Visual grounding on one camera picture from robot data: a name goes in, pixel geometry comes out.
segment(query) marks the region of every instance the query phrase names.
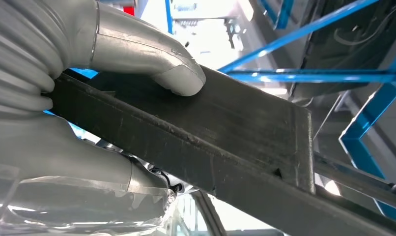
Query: red object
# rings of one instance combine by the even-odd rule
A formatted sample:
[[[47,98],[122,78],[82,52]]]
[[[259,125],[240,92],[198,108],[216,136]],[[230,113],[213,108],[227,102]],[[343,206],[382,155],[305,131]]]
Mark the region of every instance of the red object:
[[[123,11],[127,14],[134,16],[134,7],[132,6],[124,6]]]

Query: transparent plastic sheet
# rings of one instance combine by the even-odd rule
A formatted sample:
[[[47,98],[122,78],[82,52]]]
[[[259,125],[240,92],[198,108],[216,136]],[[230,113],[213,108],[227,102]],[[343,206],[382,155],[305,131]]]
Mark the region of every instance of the transparent plastic sheet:
[[[0,169],[0,236],[146,235],[170,216],[170,189]]]

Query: black panel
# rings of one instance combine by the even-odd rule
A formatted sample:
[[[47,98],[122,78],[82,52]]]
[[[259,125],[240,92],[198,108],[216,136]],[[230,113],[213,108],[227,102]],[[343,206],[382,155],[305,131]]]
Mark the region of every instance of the black panel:
[[[319,16],[324,16],[354,0],[319,2]],[[396,0],[381,0],[327,27],[315,31],[309,41],[302,68],[305,69],[377,69],[396,40]],[[361,41],[376,31],[368,41],[347,46],[335,40],[335,31],[349,41]],[[296,100],[355,89],[366,83],[298,83],[293,91]]]

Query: blue metal frame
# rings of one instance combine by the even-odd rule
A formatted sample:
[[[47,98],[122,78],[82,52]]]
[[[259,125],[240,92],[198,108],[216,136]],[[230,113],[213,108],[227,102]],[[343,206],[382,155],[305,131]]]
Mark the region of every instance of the blue metal frame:
[[[396,72],[396,59],[389,67],[388,72]],[[383,179],[385,179],[385,175],[363,144],[362,137],[395,101],[396,75],[393,75],[390,82],[391,83],[382,85],[382,87],[369,98],[340,136],[340,142],[351,156],[353,164],[358,169]],[[382,214],[396,220],[396,208],[376,200],[375,202]]]
[[[243,82],[391,82],[396,76],[386,70],[233,70],[228,75]]]
[[[274,29],[284,29],[288,24],[288,20],[293,7],[293,0],[283,0],[281,9],[278,14],[270,7],[267,0],[259,0],[260,4],[266,10],[267,15],[272,20]]]
[[[301,28],[299,28],[298,30],[289,33],[271,43],[269,43],[268,45],[257,49],[256,51],[249,53],[245,56],[243,56],[242,58],[237,59],[236,61],[231,62],[228,65],[225,65],[223,67],[221,67],[219,69],[219,71],[223,72],[223,73],[228,73],[230,71],[232,71],[234,68],[243,65],[245,63],[248,63],[258,57],[262,57],[268,53],[271,53],[272,51],[288,44],[291,43],[305,35],[308,35],[324,26],[327,26],[341,18],[344,18],[348,15],[350,15],[353,12],[356,12],[360,9],[362,9],[363,7],[369,6],[370,4],[373,4],[375,2],[377,2],[379,0],[357,0],[355,2],[352,2],[316,21],[311,22],[310,24],[303,26]]]

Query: blue steel beam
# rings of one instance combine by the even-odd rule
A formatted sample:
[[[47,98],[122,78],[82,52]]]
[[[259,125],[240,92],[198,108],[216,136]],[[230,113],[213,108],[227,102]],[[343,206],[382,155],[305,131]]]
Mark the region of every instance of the blue steel beam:
[[[361,139],[395,99],[396,87],[390,83],[382,85],[374,95],[370,96],[369,100],[343,132],[341,138],[343,140]]]
[[[249,53],[245,56],[243,56],[242,58],[231,62],[228,65],[223,66],[222,68],[219,69],[219,71],[223,72],[223,73],[227,73],[232,71],[234,68],[248,63],[258,57],[262,57],[268,53],[271,53],[272,51],[290,43],[293,42],[295,40],[297,40],[298,38],[301,38],[305,35],[308,35],[324,26],[327,26],[341,18],[344,18],[348,15],[350,15],[353,12],[356,12],[366,6],[369,6],[375,2],[377,2],[378,0],[357,0],[353,3],[350,3],[316,21],[311,22],[310,24],[303,26],[301,28],[299,28],[298,30],[287,34],[284,37],[281,37],[271,43],[269,43],[268,45],[252,52]]]
[[[166,7],[166,20],[168,21],[168,32],[173,34],[173,18],[172,14],[170,13],[170,0],[165,0],[165,7]]]
[[[279,12],[278,21],[276,22],[277,29],[284,29],[288,25],[289,17],[293,7],[293,0],[284,0]]]
[[[390,72],[396,72],[396,59],[389,67]],[[385,178],[374,158],[362,142],[362,137],[376,123],[379,117],[396,99],[396,76],[391,83],[384,84],[357,113],[340,136],[344,148],[350,154],[353,164],[369,174]],[[376,201],[380,211],[387,217],[396,220],[396,208]]]
[[[260,3],[266,10],[266,13],[272,20],[273,24],[276,25],[276,22],[278,21],[278,16],[276,15],[275,11],[270,7],[270,5],[267,3],[267,0],[260,0]]]
[[[391,82],[396,74],[376,70],[233,70],[228,75],[243,82]]]

